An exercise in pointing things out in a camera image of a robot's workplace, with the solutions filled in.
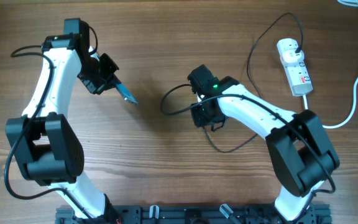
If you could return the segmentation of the smartphone with teal screen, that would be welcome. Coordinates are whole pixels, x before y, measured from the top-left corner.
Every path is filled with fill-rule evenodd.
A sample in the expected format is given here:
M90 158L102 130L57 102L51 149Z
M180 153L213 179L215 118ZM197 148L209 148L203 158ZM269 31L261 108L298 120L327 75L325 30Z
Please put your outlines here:
M126 102L137 105L138 102L135 97L130 93L130 91L125 87L123 83L116 84L116 90L123 97Z

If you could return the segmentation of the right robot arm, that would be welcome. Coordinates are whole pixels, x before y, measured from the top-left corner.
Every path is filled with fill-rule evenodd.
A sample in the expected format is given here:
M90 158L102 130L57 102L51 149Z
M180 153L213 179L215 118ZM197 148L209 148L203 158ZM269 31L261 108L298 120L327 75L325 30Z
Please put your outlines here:
M274 207L287 222L305 215L312 198L340 165L338 155L315 113L283 110L253 95L233 77L219 80L200 65L187 77L197 103L191 106L196 127L222 128L233 118L267 144L273 170L282 185Z

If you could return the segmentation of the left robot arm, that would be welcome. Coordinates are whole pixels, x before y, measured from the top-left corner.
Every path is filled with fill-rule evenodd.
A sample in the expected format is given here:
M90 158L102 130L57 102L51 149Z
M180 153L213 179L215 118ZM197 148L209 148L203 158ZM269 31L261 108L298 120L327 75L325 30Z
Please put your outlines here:
M48 36L41 45L29 45L11 57L39 56L42 71L31 101L18 118L6 123L10 151L4 168L4 185L18 198L9 181L12 162L25 180L57 192L71 207L70 221L76 223L121 223L108 196L99 191L84 170L81 143L68 120L74 83L79 80L93 95L115 88L121 96L133 97L116 76L118 66L91 46L94 29L79 18L65 19L63 34Z

